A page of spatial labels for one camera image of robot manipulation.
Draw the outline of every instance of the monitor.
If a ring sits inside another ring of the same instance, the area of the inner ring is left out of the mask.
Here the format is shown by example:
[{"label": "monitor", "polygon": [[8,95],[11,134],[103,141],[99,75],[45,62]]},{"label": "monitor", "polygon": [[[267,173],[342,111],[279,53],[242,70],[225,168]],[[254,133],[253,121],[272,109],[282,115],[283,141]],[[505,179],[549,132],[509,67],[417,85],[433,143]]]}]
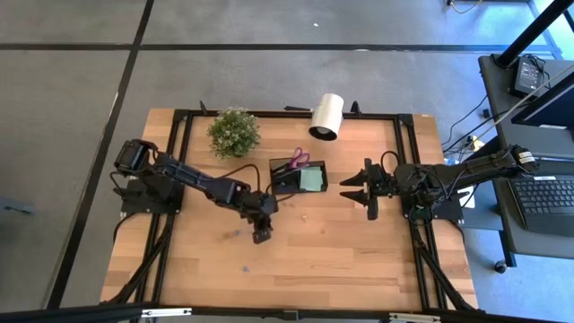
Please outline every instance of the monitor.
[{"label": "monitor", "polygon": [[512,123],[574,129],[574,73],[522,109],[512,118]]}]

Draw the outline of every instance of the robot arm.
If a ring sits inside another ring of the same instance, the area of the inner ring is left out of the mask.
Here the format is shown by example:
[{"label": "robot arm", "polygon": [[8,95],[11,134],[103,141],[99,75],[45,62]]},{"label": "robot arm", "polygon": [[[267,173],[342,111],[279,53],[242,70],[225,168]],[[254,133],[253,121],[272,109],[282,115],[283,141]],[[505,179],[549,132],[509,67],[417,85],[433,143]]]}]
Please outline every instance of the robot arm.
[{"label": "robot arm", "polygon": [[366,184],[367,190],[342,192],[341,195],[368,206],[368,218],[375,220],[378,196],[400,196],[419,209],[432,211],[452,196],[461,197],[457,195],[460,188],[499,177],[513,179],[532,175],[538,166],[532,154],[517,145],[452,166],[402,164],[396,167],[394,176],[381,165],[372,165],[370,159],[365,159],[365,169],[342,181],[341,185],[362,187]]},{"label": "robot arm", "polygon": [[[155,160],[154,164],[149,162],[150,153]],[[247,218],[249,223],[253,223],[255,243],[271,238],[273,228],[270,215],[278,211],[277,200],[273,195],[261,191],[251,192],[251,186],[239,180],[213,178],[177,161],[170,154],[159,152],[155,144],[143,140],[126,141],[114,166],[123,176],[139,178],[155,196],[163,200],[169,197],[172,184],[158,185],[158,177],[174,179],[202,191],[216,205],[237,211],[241,218]]]}]

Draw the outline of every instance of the desk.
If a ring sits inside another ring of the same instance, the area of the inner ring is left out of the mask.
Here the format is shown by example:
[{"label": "desk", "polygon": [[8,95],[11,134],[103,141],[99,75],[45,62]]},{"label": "desk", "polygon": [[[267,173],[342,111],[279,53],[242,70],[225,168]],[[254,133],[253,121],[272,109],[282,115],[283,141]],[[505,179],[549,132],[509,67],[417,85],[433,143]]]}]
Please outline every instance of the desk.
[{"label": "desk", "polygon": [[[172,109],[152,109],[143,139],[165,150]],[[308,118],[259,118],[261,144],[247,157],[222,161],[211,155],[208,125],[213,118],[194,117],[187,163],[212,176],[246,163],[262,170],[261,187],[269,182],[268,160],[290,156],[294,147],[311,160],[326,163],[325,193],[301,194],[281,202],[273,215],[273,237],[260,245],[252,227],[235,212],[222,209],[186,188],[175,221],[161,304],[232,308],[318,310],[420,310],[408,222],[399,198],[380,198],[378,219],[367,221],[366,209],[339,196],[338,185],[357,173],[364,158],[377,161],[396,150],[393,123],[345,120],[333,142],[312,138]],[[421,160],[443,161],[438,129],[430,116],[414,116]],[[404,137],[408,151],[408,140]],[[385,160],[388,169],[396,162]],[[255,187],[255,174],[233,175]],[[115,296],[140,265],[150,215],[139,214],[120,228],[101,299]],[[442,269],[465,300],[476,306],[474,287],[460,232],[451,223],[433,222]],[[145,299],[151,297],[151,272]],[[426,273],[431,300],[432,275]]]},{"label": "desk", "polygon": [[[552,77],[572,64],[574,62],[549,60],[546,63],[545,70]],[[520,99],[510,95],[507,91],[512,71],[501,70],[493,64],[490,57],[480,57],[479,65],[492,113],[497,114],[514,106]],[[511,117],[509,116],[496,126],[498,137],[493,140],[498,140],[500,146],[519,144],[527,147],[535,155],[549,157],[564,157],[566,156],[565,152],[570,152],[571,155],[574,149],[574,142],[568,131],[515,125],[510,122]],[[568,174],[567,170],[555,169],[556,166],[556,163],[546,163],[546,166],[540,169],[540,173],[543,175],[545,172]],[[505,250],[507,266],[516,265],[511,253],[574,258],[574,238],[525,230],[508,182],[505,179],[497,179],[493,181],[493,185],[502,218],[503,231],[500,232],[500,237],[502,247]]]}]

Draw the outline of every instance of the caster wheel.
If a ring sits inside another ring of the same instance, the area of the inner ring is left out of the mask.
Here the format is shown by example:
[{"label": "caster wheel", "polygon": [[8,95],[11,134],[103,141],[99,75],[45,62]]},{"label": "caster wheel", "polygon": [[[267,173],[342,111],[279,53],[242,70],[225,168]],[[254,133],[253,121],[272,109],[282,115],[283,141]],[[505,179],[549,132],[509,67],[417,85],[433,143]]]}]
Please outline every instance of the caster wheel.
[{"label": "caster wheel", "polygon": [[506,261],[504,261],[504,260],[499,260],[494,265],[494,271],[496,271],[499,274],[504,274],[504,272],[506,272],[507,268],[508,267],[506,266]]}]

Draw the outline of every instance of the white cable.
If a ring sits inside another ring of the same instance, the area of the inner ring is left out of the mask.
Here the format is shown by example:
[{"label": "white cable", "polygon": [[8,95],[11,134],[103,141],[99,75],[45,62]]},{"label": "white cable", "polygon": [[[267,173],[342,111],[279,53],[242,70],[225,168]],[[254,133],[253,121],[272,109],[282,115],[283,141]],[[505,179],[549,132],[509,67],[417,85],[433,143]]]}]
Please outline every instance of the white cable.
[{"label": "white cable", "polygon": [[452,8],[457,12],[457,13],[468,13],[469,11],[473,10],[477,5],[479,5],[482,1],[484,0],[478,0],[478,2],[476,4],[474,4],[472,7],[464,10],[464,11],[460,11],[458,10],[457,6],[455,5],[455,0],[452,0],[452,2],[450,3],[450,6],[452,6]]},{"label": "white cable", "polygon": [[520,100],[517,104],[514,105],[514,107],[510,108],[510,110],[508,110],[502,117],[500,117],[498,120],[496,120],[494,122],[494,124],[492,126],[490,126],[488,129],[484,130],[483,133],[481,133],[481,135],[479,135],[478,137],[476,137],[476,139],[474,139],[467,147],[464,148],[463,152],[465,152],[468,147],[472,146],[475,142],[477,142],[478,140],[480,140],[484,135],[486,135],[487,132],[491,131],[492,128],[496,127],[496,125],[498,125],[500,122],[502,122],[502,120],[504,120],[506,117],[508,117],[515,109],[517,109],[518,107],[520,107],[522,105],[522,103],[526,100],[528,100],[531,96],[533,96],[536,92],[540,91],[540,89],[542,89],[544,86],[546,86],[546,84],[554,81],[554,79],[558,78],[558,76],[566,73],[568,70],[570,70],[572,67],[574,67],[573,65],[570,65],[568,67],[566,67],[562,72],[556,74],[555,76],[553,76],[551,79],[549,79],[548,81],[546,81],[545,83],[543,83],[542,85],[538,86],[536,88],[536,90],[530,92],[526,97],[524,97],[524,99]]}]

